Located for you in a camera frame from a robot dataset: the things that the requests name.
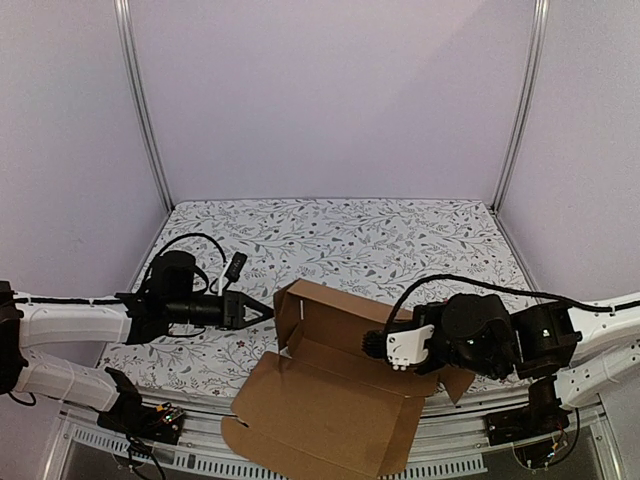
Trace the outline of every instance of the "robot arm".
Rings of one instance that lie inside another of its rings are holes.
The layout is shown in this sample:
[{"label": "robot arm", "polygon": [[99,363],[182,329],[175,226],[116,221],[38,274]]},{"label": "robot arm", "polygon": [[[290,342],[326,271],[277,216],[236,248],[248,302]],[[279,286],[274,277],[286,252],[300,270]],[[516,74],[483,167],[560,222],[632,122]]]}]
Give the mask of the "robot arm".
[{"label": "robot arm", "polygon": [[[640,294],[589,304],[566,300],[509,314],[497,295],[459,294],[416,306],[410,321],[393,321],[392,311],[384,330],[367,333],[363,350],[418,374],[453,365],[504,379],[515,370],[536,380],[529,405],[487,415],[490,443],[552,433],[568,427],[567,410],[640,364]],[[577,366],[567,369],[571,363]]]},{"label": "robot arm", "polygon": [[[225,269],[230,281],[238,279],[242,257],[234,255]],[[0,282],[0,394],[30,392],[86,405],[102,412],[103,427],[176,443],[179,409],[143,406],[118,370],[86,368],[33,348],[76,341],[144,344],[168,334],[171,324],[240,329],[273,316],[271,308],[240,292],[193,292],[199,269],[186,252],[156,257],[149,271],[137,292],[99,299],[36,297]],[[247,308],[260,315],[245,318]]]}]

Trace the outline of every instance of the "lavender wall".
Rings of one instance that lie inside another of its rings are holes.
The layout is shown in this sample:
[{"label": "lavender wall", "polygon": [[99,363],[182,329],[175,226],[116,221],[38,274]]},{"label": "lavender wall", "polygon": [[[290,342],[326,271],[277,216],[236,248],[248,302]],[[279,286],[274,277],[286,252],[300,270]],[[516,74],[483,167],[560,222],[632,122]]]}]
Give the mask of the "lavender wall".
[{"label": "lavender wall", "polygon": [[534,3],[133,2],[172,192],[489,201]]},{"label": "lavender wall", "polygon": [[[125,289],[164,214],[113,2],[2,1],[0,92],[0,278],[45,295]],[[0,398],[0,478],[38,478],[56,409]]]},{"label": "lavender wall", "polygon": [[[583,299],[640,290],[640,4],[552,2],[503,218],[540,286]],[[640,375],[602,392],[638,478]]]}]

